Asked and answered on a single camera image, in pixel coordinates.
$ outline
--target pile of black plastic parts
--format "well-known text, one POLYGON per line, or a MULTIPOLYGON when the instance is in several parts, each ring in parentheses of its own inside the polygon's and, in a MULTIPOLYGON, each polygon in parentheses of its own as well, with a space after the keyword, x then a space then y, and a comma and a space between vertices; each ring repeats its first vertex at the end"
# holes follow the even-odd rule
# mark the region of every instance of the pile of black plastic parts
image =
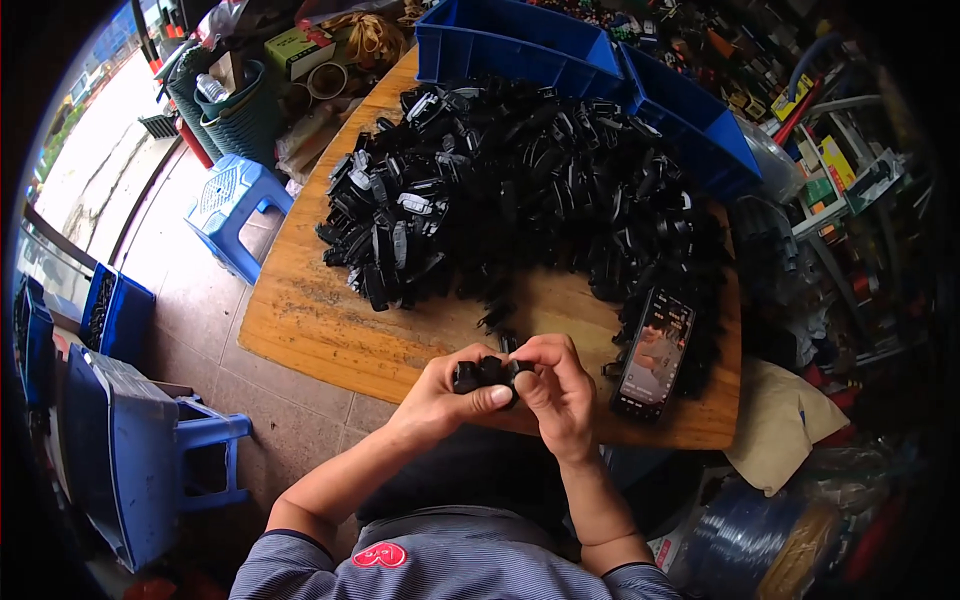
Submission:
POLYGON ((324 261, 373 310, 413 308, 454 289, 484 302, 478 326, 508 326, 512 283, 536 266, 588 274, 623 303, 619 371, 651 286, 697 311, 675 393, 696 396, 719 352, 724 231, 668 157, 660 134, 605 100, 489 78, 400 94, 336 165, 317 234, 324 261))

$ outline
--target striped shirt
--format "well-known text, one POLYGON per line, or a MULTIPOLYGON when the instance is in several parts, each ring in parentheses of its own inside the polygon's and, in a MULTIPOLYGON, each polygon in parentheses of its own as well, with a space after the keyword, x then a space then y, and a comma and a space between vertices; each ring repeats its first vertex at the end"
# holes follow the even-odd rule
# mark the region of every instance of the striped shirt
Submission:
POLYGON ((339 565, 305 534, 272 530, 253 545, 230 600, 680 598, 651 564, 624 564, 596 577, 550 551, 550 543, 530 521, 486 507, 375 521, 339 565))

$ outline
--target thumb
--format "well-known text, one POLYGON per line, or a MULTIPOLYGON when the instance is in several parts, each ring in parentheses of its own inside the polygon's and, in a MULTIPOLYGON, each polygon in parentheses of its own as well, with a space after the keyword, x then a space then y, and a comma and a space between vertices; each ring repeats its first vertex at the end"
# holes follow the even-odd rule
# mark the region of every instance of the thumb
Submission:
POLYGON ((556 412, 556 406, 550 398, 550 386, 535 372, 523 371, 518 373, 514 379, 514 388, 516 388, 517 395, 523 398, 530 410, 538 417, 556 412))
POLYGON ((469 394, 453 395, 457 409, 464 417, 486 415, 510 403, 514 392, 505 385, 492 385, 477 388, 469 394))

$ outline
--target blue plastic stool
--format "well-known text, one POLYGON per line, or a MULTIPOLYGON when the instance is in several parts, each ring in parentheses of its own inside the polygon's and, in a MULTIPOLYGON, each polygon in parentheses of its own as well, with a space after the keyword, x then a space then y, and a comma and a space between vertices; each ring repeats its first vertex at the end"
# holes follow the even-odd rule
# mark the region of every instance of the blue plastic stool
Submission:
POLYGON ((253 285, 260 263, 240 243, 240 229, 255 210, 263 212, 268 205, 288 214, 294 199, 269 169, 237 155, 221 157, 209 174, 184 220, 234 275, 253 285))
POLYGON ((252 431, 250 418, 246 415, 222 415, 212 408, 203 406, 194 398, 179 397, 177 404, 187 406, 206 415, 203 419, 181 420, 177 423, 174 435, 177 438, 177 466, 180 469, 181 485, 178 487, 178 508, 181 512, 203 511, 210 508, 225 506, 234 502, 243 502, 250 493, 247 490, 237 489, 237 440, 249 436, 252 431), (227 469, 227 488, 222 492, 206 492, 203 495, 188 496, 183 493, 184 486, 193 490, 201 488, 187 481, 183 475, 184 454, 187 450, 207 445, 227 443, 224 456, 224 467, 227 469))

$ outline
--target smartphone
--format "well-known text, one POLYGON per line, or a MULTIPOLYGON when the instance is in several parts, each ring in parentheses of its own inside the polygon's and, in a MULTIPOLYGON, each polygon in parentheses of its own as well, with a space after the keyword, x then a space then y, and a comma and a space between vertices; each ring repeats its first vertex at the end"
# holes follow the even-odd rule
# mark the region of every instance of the smartphone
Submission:
POLYGON ((676 383, 695 316, 692 308, 666 291, 650 291, 634 347, 610 400, 613 412, 657 422, 676 383))

